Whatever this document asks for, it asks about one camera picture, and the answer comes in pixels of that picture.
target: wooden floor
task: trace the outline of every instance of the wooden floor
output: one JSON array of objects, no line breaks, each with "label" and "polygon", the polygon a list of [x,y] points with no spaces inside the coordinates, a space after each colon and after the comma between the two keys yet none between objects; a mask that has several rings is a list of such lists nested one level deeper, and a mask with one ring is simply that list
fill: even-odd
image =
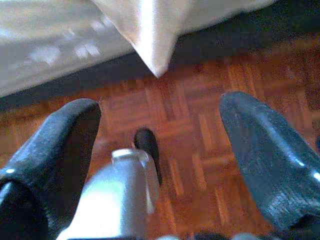
[{"label": "wooden floor", "polygon": [[149,237],[200,231],[232,236],[272,229],[240,175],[219,115],[221,94],[247,92],[281,112],[315,148],[320,135],[320,37],[272,49],[184,66],[161,79],[149,76],[0,114],[0,164],[44,119],[77,98],[99,102],[102,118],[88,177],[110,163],[111,151],[131,147],[147,126],[158,139],[164,184]]}]

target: black shoe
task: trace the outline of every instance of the black shoe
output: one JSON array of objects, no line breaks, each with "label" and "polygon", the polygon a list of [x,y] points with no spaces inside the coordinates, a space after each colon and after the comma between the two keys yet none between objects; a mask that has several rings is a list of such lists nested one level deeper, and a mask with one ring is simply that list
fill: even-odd
[{"label": "black shoe", "polygon": [[134,146],[136,149],[141,149],[148,153],[154,160],[156,174],[158,176],[159,184],[162,184],[162,176],[159,164],[159,150],[156,137],[154,133],[146,127],[140,128],[134,135]]}]

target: white sheet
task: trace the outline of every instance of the white sheet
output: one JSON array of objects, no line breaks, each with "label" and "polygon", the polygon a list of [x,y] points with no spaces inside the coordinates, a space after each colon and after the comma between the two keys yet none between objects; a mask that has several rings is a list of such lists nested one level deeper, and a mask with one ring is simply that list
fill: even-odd
[{"label": "white sheet", "polygon": [[[96,4],[108,15],[104,6],[115,0],[99,1]],[[166,1],[167,6],[160,0],[145,1],[157,2],[158,5],[151,3],[151,7],[150,3],[144,3],[146,9],[156,12],[159,9],[155,6],[162,6],[164,11],[182,4],[181,0]],[[126,15],[126,11],[116,15],[117,28],[157,76],[167,69],[178,34],[205,28],[239,11],[263,7],[274,0],[185,1],[189,3],[187,8],[177,5],[180,13],[168,18],[170,24],[164,16],[175,15],[175,11],[170,8],[159,13],[166,28],[156,24],[159,14],[153,15],[153,11],[145,10],[146,14],[142,14],[143,23],[153,19],[152,24],[143,27],[139,27],[137,19],[133,26],[122,28],[135,15]],[[0,0],[0,97],[133,52],[130,43],[99,8],[90,0]]]}]

